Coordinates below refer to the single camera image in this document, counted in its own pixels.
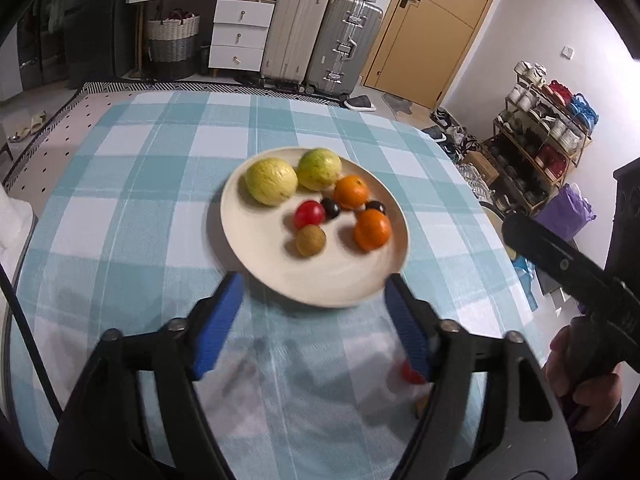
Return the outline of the right hand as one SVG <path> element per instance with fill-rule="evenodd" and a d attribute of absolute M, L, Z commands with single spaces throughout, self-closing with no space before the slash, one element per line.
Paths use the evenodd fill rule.
<path fill-rule="evenodd" d="M 570 393 L 570 376 L 566 364 L 566 350 L 570 343 L 570 326 L 561 328 L 550 342 L 550 353 L 544 364 L 544 377 L 559 401 Z M 618 363 L 608 374 L 591 378 L 577 386 L 573 401 L 582 410 L 570 416 L 567 426 L 578 431 L 591 431 L 601 427 L 614 413 L 623 394 L 622 364 Z"/>

